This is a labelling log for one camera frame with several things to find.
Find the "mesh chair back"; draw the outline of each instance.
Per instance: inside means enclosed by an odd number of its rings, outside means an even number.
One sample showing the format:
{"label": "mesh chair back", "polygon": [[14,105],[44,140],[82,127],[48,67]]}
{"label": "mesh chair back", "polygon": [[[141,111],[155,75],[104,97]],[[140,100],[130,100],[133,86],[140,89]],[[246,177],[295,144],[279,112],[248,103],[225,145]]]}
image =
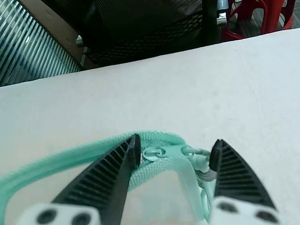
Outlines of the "mesh chair back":
{"label": "mesh chair back", "polygon": [[190,49],[203,0],[42,0],[69,23],[100,66]]}

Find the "white tabletop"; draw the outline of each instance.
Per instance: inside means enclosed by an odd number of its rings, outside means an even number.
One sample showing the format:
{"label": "white tabletop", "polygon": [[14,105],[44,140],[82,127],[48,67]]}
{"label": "white tabletop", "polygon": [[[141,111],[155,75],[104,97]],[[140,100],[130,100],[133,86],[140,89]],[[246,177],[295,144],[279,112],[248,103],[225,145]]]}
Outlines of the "white tabletop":
{"label": "white tabletop", "polygon": [[[299,29],[281,31],[0,88],[0,175],[127,131],[170,131],[208,150],[222,138],[257,173],[286,224],[297,224],[299,39]],[[29,204],[51,200],[79,171],[21,190],[7,224]]]}

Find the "black mesh chair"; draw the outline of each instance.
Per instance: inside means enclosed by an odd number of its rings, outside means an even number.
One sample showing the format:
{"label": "black mesh chair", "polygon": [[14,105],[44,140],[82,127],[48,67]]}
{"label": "black mesh chair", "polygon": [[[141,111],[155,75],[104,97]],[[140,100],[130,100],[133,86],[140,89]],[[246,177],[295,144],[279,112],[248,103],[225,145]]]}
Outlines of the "black mesh chair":
{"label": "black mesh chair", "polygon": [[227,0],[42,0],[100,67],[219,42]]}

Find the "wooden floor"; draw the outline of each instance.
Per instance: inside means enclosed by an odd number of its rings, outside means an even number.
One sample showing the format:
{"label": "wooden floor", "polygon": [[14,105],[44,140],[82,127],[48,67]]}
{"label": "wooden floor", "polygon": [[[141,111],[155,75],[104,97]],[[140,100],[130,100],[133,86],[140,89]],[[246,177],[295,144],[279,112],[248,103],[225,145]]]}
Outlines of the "wooden floor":
{"label": "wooden floor", "polygon": [[[240,2],[236,2],[233,9],[237,7]],[[293,13],[294,21],[292,28],[300,28],[300,0],[296,0],[296,5]],[[229,28],[237,34],[245,37],[254,37],[260,34],[260,28],[263,22],[263,10],[256,9],[253,12],[251,20],[237,22],[236,17],[230,19]],[[278,30],[281,30],[284,24],[284,17],[281,16],[278,22]]]}

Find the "red stool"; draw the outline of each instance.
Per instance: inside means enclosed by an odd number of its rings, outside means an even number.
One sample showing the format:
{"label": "red stool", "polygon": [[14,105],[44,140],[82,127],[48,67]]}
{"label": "red stool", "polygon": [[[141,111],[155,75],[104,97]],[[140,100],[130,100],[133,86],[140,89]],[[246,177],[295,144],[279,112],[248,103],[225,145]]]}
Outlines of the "red stool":
{"label": "red stool", "polygon": [[[277,30],[280,13],[285,17],[283,30],[290,29],[293,23],[292,15],[296,0],[287,0],[286,6],[282,7],[284,1],[285,0],[243,0],[236,9],[227,12],[227,25],[234,14],[238,15],[238,21],[242,21],[250,19],[256,8],[262,8],[264,10],[264,15],[260,34],[271,33]],[[228,1],[230,9],[232,8],[233,3],[234,0]],[[229,31],[228,26],[222,29],[223,41],[240,40],[243,38],[245,37]]]}

